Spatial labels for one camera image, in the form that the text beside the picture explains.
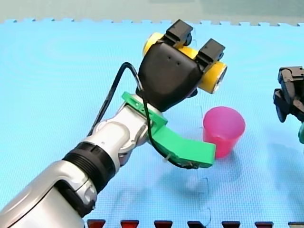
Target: pink cup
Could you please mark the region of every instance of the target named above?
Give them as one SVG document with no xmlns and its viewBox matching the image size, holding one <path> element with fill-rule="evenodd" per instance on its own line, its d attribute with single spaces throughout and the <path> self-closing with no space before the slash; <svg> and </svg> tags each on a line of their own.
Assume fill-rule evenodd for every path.
<svg viewBox="0 0 304 228">
<path fill-rule="evenodd" d="M 245 131 L 245 120 L 228 107 L 210 109 L 203 119 L 203 141 L 216 145 L 216 158 L 230 154 Z"/>
</svg>

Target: green 3d-printed part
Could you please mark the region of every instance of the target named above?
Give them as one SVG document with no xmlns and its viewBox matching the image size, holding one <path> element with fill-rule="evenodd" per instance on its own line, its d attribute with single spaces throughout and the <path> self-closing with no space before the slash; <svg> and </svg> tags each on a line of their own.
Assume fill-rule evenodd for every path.
<svg viewBox="0 0 304 228">
<path fill-rule="evenodd" d="M 298 136 L 299 136 L 300 143 L 304 144 L 304 122 L 302 123 L 302 125 L 300 127 Z"/>
<path fill-rule="evenodd" d="M 128 105 L 146 116 L 142 102 L 127 92 L 122 97 Z M 150 109 L 149 115 L 152 121 L 152 138 L 167 157 L 179 164 L 191 163 L 201 168 L 208 168 L 213 164 L 216 149 L 214 144 L 185 139 L 166 127 L 168 121 L 163 116 Z"/>
</svg>

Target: black cable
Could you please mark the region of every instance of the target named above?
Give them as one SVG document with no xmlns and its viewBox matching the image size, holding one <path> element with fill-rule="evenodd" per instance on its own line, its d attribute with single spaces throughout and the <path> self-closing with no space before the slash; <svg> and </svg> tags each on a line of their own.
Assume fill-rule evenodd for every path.
<svg viewBox="0 0 304 228">
<path fill-rule="evenodd" d="M 120 81 L 120 79 L 121 79 L 121 77 L 122 77 L 122 75 L 123 75 L 123 73 L 124 73 L 124 70 L 125 70 L 126 68 L 128 68 L 128 69 L 131 71 L 132 75 L 134 76 L 134 78 L 135 78 L 135 80 L 136 80 L 136 83 L 137 83 L 137 87 L 139 88 L 139 91 L 140 91 L 140 93 L 141 93 L 141 95 L 142 95 L 142 101 L 143 101 L 144 111 L 145 111 L 145 115 L 146 115 L 146 118 L 147 118 L 147 128 L 148 128 L 148 136 L 149 136 L 150 143 L 151 143 L 151 145 L 153 146 L 153 148 L 154 148 L 161 156 L 163 156 L 164 158 L 167 158 L 167 155 L 166 155 L 164 152 L 162 152 L 162 151 L 157 147 L 157 145 L 156 145 L 154 139 L 152 138 L 152 132 L 151 132 L 151 119 L 150 119 L 149 109 L 148 109 L 148 105 L 147 105 L 148 100 L 147 100 L 147 98 L 146 98 L 144 88 L 143 88 L 143 86 L 142 86 L 142 84 L 141 84 L 141 81 L 140 81 L 140 79 L 139 79 L 139 77 L 138 77 L 138 74 L 137 74 L 137 72 L 136 72 L 136 69 L 133 67 L 133 65 L 132 65 L 131 63 L 128 63 L 128 62 L 125 62 L 125 63 L 123 63 L 123 64 L 120 66 L 120 68 L 119 68 L 119 70 L 118 70 L 118 72 L 117 72 L 117 74 L 116 74 L 116 77 L 115 77 L 115 79 L 114 79 L 114 81 L 113 81 L 113 84 L 112 84 L 112 86 L 111 86 L 111 89 L 110 89 L 110 91 L 109 91 L 109 93 L 108 93 L 108 95 L 107 95 L 107 97 L 106 97 L 106 99 L 105 99 L 105 101 L 104 101 L 104 103 L 103 103 L 101 109 L 99 110 L 99 113 L 98 113 L 98 115 L 97 115 L 97 117 L 96 117 L 96 119 L 95 119 L 95 121 L 94 121 L 94 123 L 93 123 L 93 125 L 92 125 L 92 128 L 91 128 L 91 130 L 90 130 L 88 136 L 90 136 L 90 135 L 92 134 L 93 129 L 95 128 L 95 126 L 96 126 L 96 125 L 101 121 L 101 119 L 103 118 L 103 116 L 104 116 L 104 114 L 105 114 L 105 112 L 106 112 L 106 110 L 107 110 L 107 108 L 108 108 L 108 106 L 109 106 L 109 104 L 110 104 L 110 102 L 111 102 L 113 96 L 114 96 L 114 93 L 115 93 L 116 88 L 117 88 L 117 86 L 118 86 L 118 84 L 119 84 L 119 81 Z M 168 158 L 168 161 L 169 161 L 171 164 L 173 164 L 173 165 L 175 165 L 175 166 L 177 166 L 177 167 L 179 167 L 179 168 L 184 168 L 184 169 L 192 169 L 192 168 L 193 168 L 191 165 L 180 165 L 180 164 L 178 164 L 178 163 L 172 161 L 172 160 L 170 159 L 170 157 Z"/>
</svg>

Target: blue foam mat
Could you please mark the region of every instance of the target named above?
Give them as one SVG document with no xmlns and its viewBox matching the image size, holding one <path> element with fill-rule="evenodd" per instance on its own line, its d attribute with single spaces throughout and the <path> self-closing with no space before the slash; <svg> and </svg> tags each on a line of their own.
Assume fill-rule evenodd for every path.
<svg viewBox="0 0 304 228">
<path fill-rule="evenodd" d="M 119 66 L 128 61 L 138 68 L 148 36 L 170 25 L 32 21 L 0 24 L 0 208 L 86 135 Z M 139 220 L 141 228 L 155 220 L 171 220 L 173 228 L 189 220 L 210 228 L 227 220 L 243 228 L 257 221 L 272 221 L 275 228 L 304 221 L 300 123 L 293 117 L 279 123 L 272 101 L 279 68 L 304 65 L 304 27 L 259 25 L 192 24 L 192 47 L 209 38 L 222 43 L 228 71 L 216 94 L 200 91 L 165 113 L 170 128 L 200 140 L 206 111 L 235 108 L 247 129 L 234 153 L 209 169 L 188 171 L 141 146 L 85 219 L 105 219 L 105 228 L 122 219 Z M 106 118 L 121 105 L 122 92 L 135 87 L 125 73 Z"/>
</svg>

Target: gray wall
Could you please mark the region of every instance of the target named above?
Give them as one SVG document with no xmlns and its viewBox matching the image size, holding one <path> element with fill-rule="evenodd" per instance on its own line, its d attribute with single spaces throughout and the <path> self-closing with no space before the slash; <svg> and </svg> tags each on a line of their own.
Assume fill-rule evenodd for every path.
<svg viewBox="0 0 304 228">
<path fill-rule="evenodd" d="M 23 18 L 304 22 L 304 0 L 0 0 L 0 22 Z"/>
</svg>

